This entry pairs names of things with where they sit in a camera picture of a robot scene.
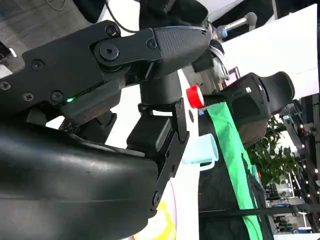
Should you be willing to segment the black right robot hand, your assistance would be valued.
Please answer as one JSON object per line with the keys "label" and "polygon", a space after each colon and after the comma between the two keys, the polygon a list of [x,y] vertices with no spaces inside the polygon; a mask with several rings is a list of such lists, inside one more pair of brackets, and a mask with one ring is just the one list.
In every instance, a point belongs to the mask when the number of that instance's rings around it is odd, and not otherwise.
{"label": "black right robot hand", "polygon": [[25,52],[0,90],[0,237],[118,240],[147,224],[190,133],[178,70],[198,26],[105,20]]}

